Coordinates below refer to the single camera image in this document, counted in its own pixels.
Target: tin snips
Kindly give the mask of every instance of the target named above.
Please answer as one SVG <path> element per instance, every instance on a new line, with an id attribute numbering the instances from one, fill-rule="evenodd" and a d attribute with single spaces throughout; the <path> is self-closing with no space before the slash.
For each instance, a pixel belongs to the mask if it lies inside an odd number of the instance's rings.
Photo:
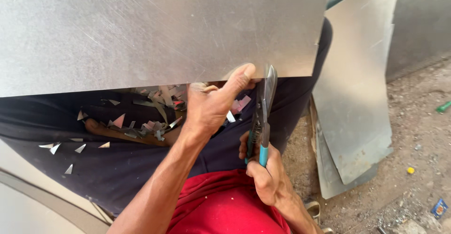
<path id="1" fill-rule="evenodd" d="M 277 71 L 271 65 L 268 69 L 268 75 L 262 81 L 257 83 L 257 99 L 255 111 L 252 116 L 252 127 L 249 131 L 248 151 L 245 159 L 246 164 L 252 156 L 254 147 L 260 144 L 259 162 L 266 167 L 268 161 L 268 146 L 270 126 L 268 117 L 271 113 L 271 106 L 274 100 L 274 94 L 277 87 Z"/>

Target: concrete wall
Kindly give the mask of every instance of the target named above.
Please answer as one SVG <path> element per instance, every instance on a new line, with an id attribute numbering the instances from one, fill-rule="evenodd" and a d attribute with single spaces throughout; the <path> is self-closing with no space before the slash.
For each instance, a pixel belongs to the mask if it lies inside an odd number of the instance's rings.
<path id="1" fill-rule="evenodd" d="M 388 81 L 451 55 L 451 0 L 398 0 L 393 23 Z"/>

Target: green object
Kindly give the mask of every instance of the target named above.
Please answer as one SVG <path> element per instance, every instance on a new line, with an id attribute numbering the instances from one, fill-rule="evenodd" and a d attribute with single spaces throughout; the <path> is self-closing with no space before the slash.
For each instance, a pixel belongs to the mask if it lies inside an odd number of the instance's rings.
<path id="1" fill-rule="evenodd" d="M 439 113 L 443 113 L 443 112 L 445 112 L 445 111 L 448 109 L 448 107 L 450 107 L 450 106 L 451 106 L 451 101 L 448 101 L 448 102 L 446 102 L 445 104 L 440 105 L 439 107 L 437 107 L 437 109 L 435 109 L 435 110 L 438 111 Z"/>

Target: person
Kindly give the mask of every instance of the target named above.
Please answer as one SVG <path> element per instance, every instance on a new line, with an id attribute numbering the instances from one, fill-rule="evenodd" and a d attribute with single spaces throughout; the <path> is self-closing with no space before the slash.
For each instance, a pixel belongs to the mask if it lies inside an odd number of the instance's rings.
<path id="1" fill-rule="evenodd" d="M 236 69 L 222 88 L 188 85 L 183 126 L 164 135 L 133 139 L 102 122 L 127 113 L 124 122 L 161 121 L 155 108 L 133 105 L 136 94 L 77 92 L 0 99 L 0 138 L 63 186 L 118 215 L 113 233 L 322 233 L 285 173 L 281 155 L 321 72 L 332 36 L 324 19 L 313 75 L 279 78 L 268 118 L 268 163 L 246 142 L 255 109 L 253 64 Z M 220 133 L 234 99 L 252 101 Z M 108 99 L 117 100 L 118 105 Z M 76 120 L 79 110 L 85 124 Z M 168 120 L 176 114 L 165 109 Z M 82 138 L 83 142 L 70 138 Z M 53 155 L 38 147 L 62 142 Z M 110 148 L 98 148 L 110 142 Z M 86 144 L 82 153 L 74 152 Z M 71 174 L 64 174 L 73 164 Z"/>

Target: hand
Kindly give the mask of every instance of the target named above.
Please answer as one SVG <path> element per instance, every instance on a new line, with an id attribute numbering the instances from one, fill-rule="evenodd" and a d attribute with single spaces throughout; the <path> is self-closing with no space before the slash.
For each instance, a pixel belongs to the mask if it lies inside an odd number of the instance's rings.
<path id="1" fill-rule="evenodd" d="M 222 88 L 209 83 L 188 85 L 187 119 L 183 129 L 213 135 L 224 123 L 235 97 L 245 88 L 255 87 L 251 76 L 254 64 L 247 63 L 237 68 Z"/>
<path id="2" fill-rule="evenodd" d="M 249 132 L 240 137 L 240 159 L 246 157 Z M 246 174 L 254 178 L 258 196 L 268 206 L 275 206 L 278 210 L 298 196 L 293 190 L 290 179 L 285 173 L 280 152 L 273 145 L 268 146 L 268 161 L 266 168 L 258 162 L 258 153 L 249 159 Z"/>

